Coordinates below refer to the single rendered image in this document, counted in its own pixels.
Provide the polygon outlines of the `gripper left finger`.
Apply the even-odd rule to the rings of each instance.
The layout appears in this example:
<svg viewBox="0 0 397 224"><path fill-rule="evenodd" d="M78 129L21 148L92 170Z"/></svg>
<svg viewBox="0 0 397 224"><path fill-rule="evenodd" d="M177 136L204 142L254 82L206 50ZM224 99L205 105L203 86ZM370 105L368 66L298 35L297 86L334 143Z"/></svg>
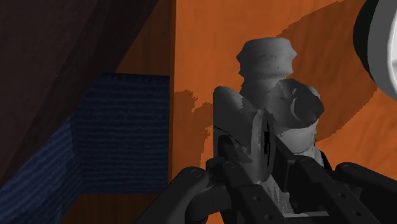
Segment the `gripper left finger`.
<svg viewBox="0 0 397 224"><path fill-rule="evenodd" d="M220 211L226 224L283 224L272 199L237 160L231 138L220 136L218 148L220 157L208 160L207 169L180 171L135 224L204 224Z"/></svg>

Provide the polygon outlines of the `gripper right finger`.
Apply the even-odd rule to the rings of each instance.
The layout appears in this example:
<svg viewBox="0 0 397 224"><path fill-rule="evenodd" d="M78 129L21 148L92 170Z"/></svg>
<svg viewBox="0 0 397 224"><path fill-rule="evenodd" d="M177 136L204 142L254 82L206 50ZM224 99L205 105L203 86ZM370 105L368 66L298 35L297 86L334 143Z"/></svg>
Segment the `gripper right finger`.
<svg viewBox="0 0 397 224"><path fill-rule="evenodd" d="M361 165L327 171L276 139L274 179L302 207L323 205L334 224L397 224L397 181Z"/></svg>

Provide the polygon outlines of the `grey sculpted figure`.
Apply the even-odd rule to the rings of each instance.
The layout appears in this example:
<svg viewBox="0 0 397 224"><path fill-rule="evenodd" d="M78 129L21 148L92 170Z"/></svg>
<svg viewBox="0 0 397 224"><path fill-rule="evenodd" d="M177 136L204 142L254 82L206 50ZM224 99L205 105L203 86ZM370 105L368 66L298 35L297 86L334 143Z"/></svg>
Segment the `grey sculpted figure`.
<svg viewBox="0 0 397 224"><path fill-rule="evenodd" d="M285 214L294 213L290 194L281 191L273 176L263 177L268 165L265 113L274 117L274 134L293 154L328 166L315 144L316 126L324 106L314 87L290 78L295 57L286 38L249 40L236 57L239 74L244 78L241 90L219 86L213 92L214 156L221 154L219 137L230 136L249 175Z"/></svg>

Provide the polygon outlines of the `dark blue ribbed block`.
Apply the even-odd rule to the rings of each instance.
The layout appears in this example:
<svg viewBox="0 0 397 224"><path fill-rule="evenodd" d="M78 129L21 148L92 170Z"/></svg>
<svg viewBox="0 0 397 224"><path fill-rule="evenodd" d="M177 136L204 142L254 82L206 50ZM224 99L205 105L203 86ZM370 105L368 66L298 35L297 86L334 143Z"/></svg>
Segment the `dark blue ribbed block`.
<svg viewBox="0 0 397 224"><path fill-rule="evenodd" d="M0 188L0 224L60 224L83 193L167 186L168 76L102 74L76 111Z"/></svg>

